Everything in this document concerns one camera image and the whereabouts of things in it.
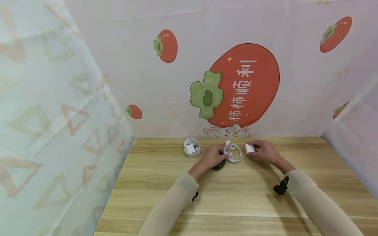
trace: bow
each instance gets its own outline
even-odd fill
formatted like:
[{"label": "bow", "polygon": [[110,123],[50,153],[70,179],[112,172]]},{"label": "bow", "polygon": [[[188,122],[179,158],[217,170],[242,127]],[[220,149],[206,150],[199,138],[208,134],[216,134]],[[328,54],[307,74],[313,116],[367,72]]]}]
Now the bow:
[{"label": "bow", "polygon": [[239,133],[240,132],[240,130],[234,130],[234,134],[232,135],[233,137],[237,137],[238,136],[238,134],[237,133]]}]

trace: table surface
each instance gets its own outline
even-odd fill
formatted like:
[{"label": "table surface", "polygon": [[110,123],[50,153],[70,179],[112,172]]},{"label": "table surface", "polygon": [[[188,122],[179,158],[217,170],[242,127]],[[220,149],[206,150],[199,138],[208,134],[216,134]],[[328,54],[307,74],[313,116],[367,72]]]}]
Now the table surface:
[{"label": "table surface", "polygon": [[[170,235],[320,235],[299,203],[278,196],[273,186],[283,175],[270,165],[245,157],[209,171],[199,196],[181,213]],[[304,170],[360,228],[365,236],[378,232],[378,202],[320,137],[265,138],[297,169]],[[202,149],[223,139],[200,139]],[[137,235],[147,215],[176,178],[199,158],[183,151],[184,139],[137,139],[133,142],[94,236]]]}]

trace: coiled white cable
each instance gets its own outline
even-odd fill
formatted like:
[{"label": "coiled white cable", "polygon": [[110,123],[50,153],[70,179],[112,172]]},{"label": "coiled white cable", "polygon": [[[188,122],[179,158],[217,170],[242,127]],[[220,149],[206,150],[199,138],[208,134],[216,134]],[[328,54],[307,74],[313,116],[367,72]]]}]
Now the coiled white cable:
[{"label": "coiled white cable", "polygon": [[189,137],[184,141],[184,152],[190,158],[198,157],[201,154],[201,145],[195,138]]},{"label": "coiled white cable", "polygon": [[[238,149],[239,151],[239,159],[234,159],[234,157],[232,156],[232,150],[233,149]],[[240,150],[240,148],[238,147],[238,145],[234,144],[234,143],[231,143],[230,140],[227,140],[226,141],[226,147],[223,149],[223,153],[224,154],[229,154],[230,156],[227,158],[227,160],[230,162],[230,163],[239,163],[242,158],[243,158],[243,155],[242,155],[242,151]]]}]

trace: rabbit illustration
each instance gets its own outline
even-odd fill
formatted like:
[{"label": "rabbit illustration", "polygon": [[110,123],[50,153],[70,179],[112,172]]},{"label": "rabbit illustration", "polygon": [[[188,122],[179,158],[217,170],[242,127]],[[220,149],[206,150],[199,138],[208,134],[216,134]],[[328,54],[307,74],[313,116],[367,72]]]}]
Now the rabbit illustration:
[{"label": "rabbit illustration", "polygon": [[211,127],[203,129],[205,134],[215,133],[218,134],[211,136],[212,138],[219,137],[249,137],[247,132],[249,131],[248,127],[240,127],[238,124],[233,124],[232,126],[226,128]]}]

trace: sheer arm sleeve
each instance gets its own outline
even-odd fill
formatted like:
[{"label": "sheer arm sleeve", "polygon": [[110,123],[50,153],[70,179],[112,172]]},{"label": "sheer arm sleeve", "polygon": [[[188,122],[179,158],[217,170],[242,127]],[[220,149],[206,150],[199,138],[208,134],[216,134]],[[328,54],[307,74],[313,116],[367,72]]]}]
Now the sheer arm sleeve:
[{"label": "sheer arm sleeve", "polygon": [[293,170],[286,176],[289,191],[323,236],[363,236],[345,212],[305,172]]},{"label": "sheer arm sleeve", "polygon": [[167,236],[182,210],[191,204],[198,187],[191,175],[180,175],[152,209],[138,236]]}]

